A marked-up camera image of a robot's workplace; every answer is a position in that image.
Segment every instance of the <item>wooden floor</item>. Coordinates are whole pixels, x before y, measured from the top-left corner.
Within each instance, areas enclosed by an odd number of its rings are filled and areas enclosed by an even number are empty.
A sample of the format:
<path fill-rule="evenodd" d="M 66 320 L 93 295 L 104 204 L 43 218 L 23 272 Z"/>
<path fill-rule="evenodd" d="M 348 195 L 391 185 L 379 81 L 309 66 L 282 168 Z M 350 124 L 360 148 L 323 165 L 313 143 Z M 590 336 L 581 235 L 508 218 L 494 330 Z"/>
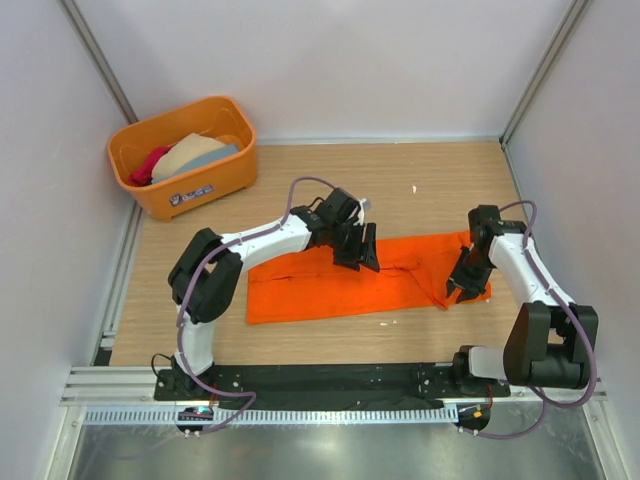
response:
<path fill-rule="evenodd" d="M 281 216 L 289 183 L 298 176 L 320 176 L 369 198 L 373 209 L 367 221 L 378 224 L 378 238 L 464 230 L 471 208 L 517 199 L 495 142 L 266 146 L 258 156 L 260 173 L 250 189 L 170 223 L 145 219 L 111 365 L 148 365 L 154 353 L 174 352 L 176 310 L 167 275 L 194 233 L 207 226 L 217 233 L 237 232 Z M 294 205 L 320 194 L 326 187 L 303 182 Z M 519 209 L 510 217 L 523 218 Z M 504 345 L 517 307 L 498 272 L 492 283 L 490 302 L 448 311 L 430 307 L 249 326 L 245 275 L 231 307 L 216 321 L 214 359 L 220 364 L 450 361 L 463 344 Z"/>

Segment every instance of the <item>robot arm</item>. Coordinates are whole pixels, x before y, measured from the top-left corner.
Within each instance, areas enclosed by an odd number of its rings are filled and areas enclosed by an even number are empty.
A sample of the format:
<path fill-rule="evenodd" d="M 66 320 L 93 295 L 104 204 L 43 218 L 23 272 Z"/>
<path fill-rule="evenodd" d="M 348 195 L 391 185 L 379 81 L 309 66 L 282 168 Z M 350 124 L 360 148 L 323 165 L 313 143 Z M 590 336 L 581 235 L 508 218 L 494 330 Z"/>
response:
<path fill-rule="evenodd" d="M 196 375 L 213 364 L 211 345 L 214 320 L 229 307 L 240 274 L 286 253 L 323 245 L 333 248 L 333 261 L 353 270 L 360 266 L 376 272 L 378 264 L 376 224 L 364 222 L 369 202 L 357 200 L 341 188 L 335 188 L 326 200 L 310 206 L 292 208 L 286 219 L 239 233 L 217 235 L 211 229 L 200 230 L 188 245 L 169 275 L 173 300 L 182 304 L 191 277 L 202 260 L 216 248 L 221 251 L 204 270 L 187 305 L 182 333 L 184 353 Z M 174 355 L 177 366 L 186 371 L 181 355 Z"/>
<path fill-rule="evenodd" d="M 520 312 L 504 349 L 466 346 L 456 354 L 458 361 L 462 359 L 473 377 L 506 380 L 512 385 L 583 388 L 590 375 L 585 347 L 549 290 L 576 314 L 592 348 L 598 328 L 594 309 L 577 305 L 557 285 L 531 238 L 527 243 L 529 258 L 525 256 L 523 222 L 503 220 L 498 207 L 480 205 L 469 212 L 469 228 L 473 245 L 462 249 L 447 282 L 447 295 L 460 290 L 457 302 L 477 297 L 484 293 L 491 271 L 497 268 Z M 562 337 L 562 344 L 549 342 L 550 329 Z"/>

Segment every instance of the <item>red cloth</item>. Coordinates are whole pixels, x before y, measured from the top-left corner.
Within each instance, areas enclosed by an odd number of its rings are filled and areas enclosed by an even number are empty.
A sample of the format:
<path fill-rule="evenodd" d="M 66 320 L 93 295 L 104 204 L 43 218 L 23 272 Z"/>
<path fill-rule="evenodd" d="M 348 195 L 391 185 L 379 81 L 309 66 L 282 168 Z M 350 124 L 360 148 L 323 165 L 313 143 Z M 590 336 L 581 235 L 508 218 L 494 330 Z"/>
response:
<path fill-rule="evenodd" d="M 142 166 L 129 175 L 129 181 L 136 187 L 144 187 L 151 183 L 151 174 L 153 173 L 153 167 L 162 158 L 162 156 L 171 150 L 171 147 L 158 147 L 154 148 Z"/>

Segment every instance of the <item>silver metal surface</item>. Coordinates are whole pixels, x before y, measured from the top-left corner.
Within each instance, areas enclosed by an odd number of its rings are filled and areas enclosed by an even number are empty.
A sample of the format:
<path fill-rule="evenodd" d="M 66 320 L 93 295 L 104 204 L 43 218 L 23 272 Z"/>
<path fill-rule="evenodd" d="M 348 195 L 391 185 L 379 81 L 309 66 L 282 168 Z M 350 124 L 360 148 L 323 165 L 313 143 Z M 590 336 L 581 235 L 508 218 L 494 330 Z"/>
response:
<path fill-rule="evenodd" d="M 98 42 L 93 36 L 93 33 L 91 33 L 91 29 L 89 28 L 89 25 L 87 25 L 87 22 L 82 16 L 82 12 L 80 12 L 80 9 L 76 5 L 76 2 L 74 0 L 58 0 L 58 3 L 62 7 L 64 13 L 67 15 L 71 26 L 74 28 L 74 30 L 80 37 L 80 40 L 87 49 L 87 53 L 89 53 L 91 60 L 96 66 L 98 73 L 100 73 L 100 76 L 104 80 L 107 89 L 109 90 L 109 92 L 111 92 L 111 95 L 120 108 L 122 115 L 124 115 L 124 118 L 129 123 L 137 122 L 138 117 L 133 111 L 133 108 L 131 107 L 127 96 L 122 90 L 122 87 L 120 86 L 118 79 L 113 73 L 113 70 L 111 70 L 109 62 L 107 62 L 104 53 L 102 53 Z"/>
<path fill-rule="evenodd" d="M 580 23 L 580 20 L 582 20 L 591 2 L 592 0 L 574 0 L 568 8 L 500 138 L 503 149 L 505 145 L 509 144 L 518 125 L 520 125 L 520 122 L 524 118 L 529 105 L 553 69 L 553 66 L 558 61 L 560 54 L 575 32 L 576 27 Z"/>
<path fill-rule="evenodd" d="M 539 403 L 495 405 L 487 431 L 521 430 L 539 411 Z M 452 425 L 238 427 L 188 439 L 176 431 L 84 427 L 69 478 L 605 479 L 580 409 L 550 409 L 542 427 L 514 441 L 476 438 Z M 114 454 L 138 458 L 119 461 Z"/>
<path fill-rule="evenodd" d="M 47 480 L 61 480 L 69 476 L 84 418 L 84 407 L 61 408 L 62 424 L 58 441 L 44 476 Z"/>
<path fill-rule="evenodd" d="M 203 425 L 201 420 L 179 420 L 184 406 L 151 405 L 88 407 L 85 425 Z M 213 409 L 212 419 L 217 424 L 229 418 L 235 410 Z M 407 423 L 454 423 L 458 421 L 456 404 L 433 410 L 398 410 L 369 412 L 348 410 L 338 412 L 247 410 L 233 422 L 238 425 L 363 425 Z"/>
<path fill-rule="evenodd" d="M 626 480 L 631 476 L 620 453 L 608 405 L 608 402 L 589 402 L 584 406 L 584 414 L 607 478 Z"/>

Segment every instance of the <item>metal frame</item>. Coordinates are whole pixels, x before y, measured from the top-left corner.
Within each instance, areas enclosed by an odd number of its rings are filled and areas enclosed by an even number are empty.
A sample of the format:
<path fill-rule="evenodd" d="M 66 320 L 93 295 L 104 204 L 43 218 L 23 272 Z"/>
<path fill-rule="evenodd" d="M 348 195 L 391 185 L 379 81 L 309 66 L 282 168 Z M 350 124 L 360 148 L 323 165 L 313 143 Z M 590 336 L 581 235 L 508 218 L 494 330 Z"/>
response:
<path fill-rule="evenodd" d="M 138 118 L 129 103 L 118 79 L 109 66 L 91 29 L 87 25 L 82 13 L 74 0 L 57 0 L 67 15 L 72 27 L 78 34 L 96 69 L 101 75 L 114 101 L 129 123 L 137 122 Z M 509 120 L 507 127 L 500 137 L 500 144 L 505 152 L 507 163 L 511 169 L 509 142 L 524 118 L 532 100 L 538 94 L 541 86 L 558 61 L 560 54 L 583 18 L 591 0 L 574 0 L 568 8 L 562 22 L 558 26 L 549 47 L 545 52 L 535 74 L 525 89 L 520 101 Z M 495 140 L 494 138 L 477 138 Z M 418 139 L 366 139 L 367 142 L 385 141 L 399 143 L 401 141 L 417 141 Z M 315 140 L 307 143 L 340 143 L 341 140 Z M 516 189 L 519 192 L 517 178 L 511 171 Z M 127 224 L 125 236 L 118 254 L 117 268 L 114 273 L 113 284 L 110 288 L 103 317 L 103 334 L 96 349 L 109 349 L 112 346 L 118 327 L 120 313 L 126 294 L 126 288 L 131 274 L 133 259 L 142 224 L 142 210 L 134 205 Z M 154 408 L 159 405 L 198 405 L 202 402 L 160 403 L 153 400 L 156 378 L 148 367 L 77 367 L 71 370 L 65 386 L 59 407 L 59 431 L 55 449 L 48 463 L 45 478 L 49 480 L 67 478 L 72 465 L 73 456 L 78 444 L 80 430 L 83 425 L 87 407 L 130 406 L 140 408 Z M 509 398 L 497 398 L 496 402 L 532 402 L 539 401 L 528 389 L 512 387 L 513 395 Z M 568 390 L 547 391 L 549 396 L 561 401 L 576 399 L 580 392 Z M 445 403 L 482 402 L 484 398 L 446 399 Z M 628 471 L 620 455 L 617 436 L 610 417 L 612 411 L 601 383 L 598 384 L 593 399 L 585 406 L 591 435 L 596 445 L 600 461 L 607 478 L 629 478 Z"/>
<path fill-rule="evenodd" d="M 542 87 L 543 83 L 548 78 L 555 64 L 558 62 L 560 54 L 566 47 L 569 39 L 575 33 L 576 28 L 591 3 L 592 0 L 573 0 L 569 6 L 564 18 L 553 35 L 549 46 L 547 47 L 547 51 L 542 56 L 542 60 L 538 64 L 533 77 L 531 77 L 527 88 L 525 88 L 522 97 L 520 97 L 520 101 L 511 115 L 504 133 L 500 137 L 500 144 L 503 148 L 505 145 L 508 145 L 509 141 L 513 137 L 513 134 L 527 113 L 531 102 L 540 91 L 540 87 Z"/>

